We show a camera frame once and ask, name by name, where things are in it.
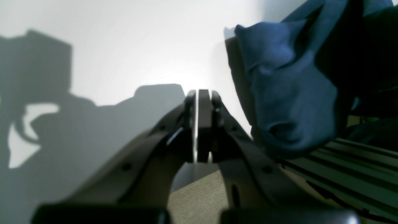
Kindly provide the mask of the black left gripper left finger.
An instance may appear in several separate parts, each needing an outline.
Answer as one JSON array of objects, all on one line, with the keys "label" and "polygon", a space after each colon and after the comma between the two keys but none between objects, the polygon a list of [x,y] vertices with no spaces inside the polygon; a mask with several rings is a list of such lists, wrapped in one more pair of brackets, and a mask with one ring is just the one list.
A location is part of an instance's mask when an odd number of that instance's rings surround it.
[{"label": "black left gripper left finger", "polygon": [[80,189],[38,207],[33,224],[172,224],[174,177],[193,163],[196,91],[168,112],[136,146],[128,143]]}]

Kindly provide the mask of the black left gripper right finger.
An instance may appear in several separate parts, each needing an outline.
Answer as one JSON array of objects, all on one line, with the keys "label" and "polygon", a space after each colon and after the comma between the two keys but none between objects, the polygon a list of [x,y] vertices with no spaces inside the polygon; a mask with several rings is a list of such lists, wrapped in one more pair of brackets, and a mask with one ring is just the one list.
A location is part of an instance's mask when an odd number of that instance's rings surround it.
[{"label": "black left gripper right finger", "polygon": [[197,162],[217,164],[223,176],[230,207],[221,224],[360,224],[355,212],[318,201],[288,178],[215,91],[198,91]]}]

